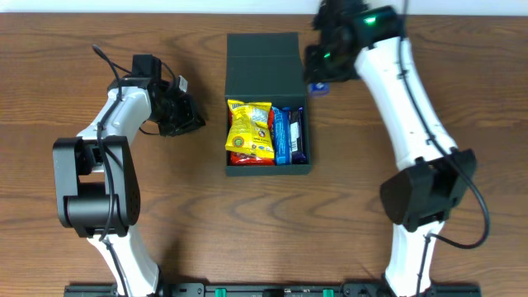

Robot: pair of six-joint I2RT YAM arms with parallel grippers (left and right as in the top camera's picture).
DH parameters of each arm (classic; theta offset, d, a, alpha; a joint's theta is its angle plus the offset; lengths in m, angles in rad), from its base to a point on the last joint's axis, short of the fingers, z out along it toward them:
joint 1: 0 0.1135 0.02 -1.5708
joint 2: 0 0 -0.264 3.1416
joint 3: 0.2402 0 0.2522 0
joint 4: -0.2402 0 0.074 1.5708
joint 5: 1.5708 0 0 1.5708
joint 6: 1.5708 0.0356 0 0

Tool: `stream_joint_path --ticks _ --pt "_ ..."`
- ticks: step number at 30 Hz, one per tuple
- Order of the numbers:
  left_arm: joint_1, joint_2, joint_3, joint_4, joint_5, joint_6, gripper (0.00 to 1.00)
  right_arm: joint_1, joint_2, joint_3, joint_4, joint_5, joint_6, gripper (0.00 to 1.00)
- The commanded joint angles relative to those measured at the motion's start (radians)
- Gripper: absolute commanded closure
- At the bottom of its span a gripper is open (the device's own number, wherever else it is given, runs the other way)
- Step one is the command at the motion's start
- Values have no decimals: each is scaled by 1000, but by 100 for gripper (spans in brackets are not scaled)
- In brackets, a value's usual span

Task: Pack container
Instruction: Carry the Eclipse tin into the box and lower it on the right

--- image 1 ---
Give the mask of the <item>yellow snack packet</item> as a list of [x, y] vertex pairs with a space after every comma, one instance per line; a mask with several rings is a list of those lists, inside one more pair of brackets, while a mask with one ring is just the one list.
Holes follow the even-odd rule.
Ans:
[[268, 125], [271, 103], [246, 103], [234, 99], [228, 99], [227, 103], [231, 112], [231, 126], [225, 149], [258, 158], [274, 158], [275, 150]]

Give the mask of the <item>blue Oreo cookie pack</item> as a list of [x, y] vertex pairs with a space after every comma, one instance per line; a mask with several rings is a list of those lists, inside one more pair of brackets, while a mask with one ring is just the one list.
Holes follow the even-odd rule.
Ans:
[[278, 166], [291, 164], [290, 111], [272, 107], [275, 160]]

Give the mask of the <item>dark green box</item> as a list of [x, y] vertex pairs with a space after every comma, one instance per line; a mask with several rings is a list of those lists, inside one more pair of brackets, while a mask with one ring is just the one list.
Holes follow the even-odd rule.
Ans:
[[278, 108], [303, 109], [302, 139], [307, 162], [280, 166], [233, 166], [229, 177], [307, 175], [312, 169], [307, 86], [299, 56], [299, 38], [289, 33], [227, 35], [224, 98], [243, 102], [268, 101]]

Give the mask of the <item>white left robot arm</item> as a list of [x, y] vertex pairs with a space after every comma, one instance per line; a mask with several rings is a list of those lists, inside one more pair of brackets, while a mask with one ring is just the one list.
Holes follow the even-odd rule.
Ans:
[[151, 121], [162, 137], [205, 126], [187, 81], [172, 75], [151, 54], [136, 54], [130, 69], [111, 61], [114, 80], [93, 122], [76, 136], [53, 145], [54, 184], [59, 222], [85, 238], [102, 255], [115, 283], [67, 285], [67, 296], [176, 296], [139, 233], [140, 189], [130, 146], [143, 123]]

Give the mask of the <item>small blue Eclipse mint box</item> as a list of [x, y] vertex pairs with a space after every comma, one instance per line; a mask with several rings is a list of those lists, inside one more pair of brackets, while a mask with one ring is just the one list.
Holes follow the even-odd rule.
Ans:
[[328, 82], [312, 82], [309, 84], [309, 95], [311, 97], [324, 97], [330, 92]]

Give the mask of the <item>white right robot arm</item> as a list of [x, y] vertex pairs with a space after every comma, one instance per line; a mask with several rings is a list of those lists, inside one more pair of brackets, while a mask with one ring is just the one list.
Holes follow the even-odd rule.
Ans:
[[305, 49], [305, 80], [362, 80], [393, 147], [398, 173], [379, 190], [393, 224], [387, 289], [392, 296], [429, 293], [435, 242], [475, 172], [474, 152], [459, 150], [436, 115], [413, 60], [404, 17], [393, 7], [324, 0], [313, 28], [320, 39]]

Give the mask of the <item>red Hacks candy bag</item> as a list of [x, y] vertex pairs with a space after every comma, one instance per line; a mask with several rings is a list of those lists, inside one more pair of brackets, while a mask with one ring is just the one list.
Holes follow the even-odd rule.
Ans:
[[[268, 125], [270, 131], [272, 131], [272, 116], [273, 111], [269, 113]], [[255, 155], [243, 154], [243, 153], [233, 153], [228, 151], [230, 154], [230, 163], [233, 166], [274, 166], [276, 164], [274, 158], [258, 158]]]

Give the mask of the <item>blue Dairy Milk chocolate bar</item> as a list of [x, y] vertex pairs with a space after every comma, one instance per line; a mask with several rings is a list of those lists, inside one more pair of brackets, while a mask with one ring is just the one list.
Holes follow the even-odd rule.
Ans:
[[308, 162], [304, 150], [303, 111], [304, 109], [300, 107], [290, 113], [290, 151], [293, 164]]

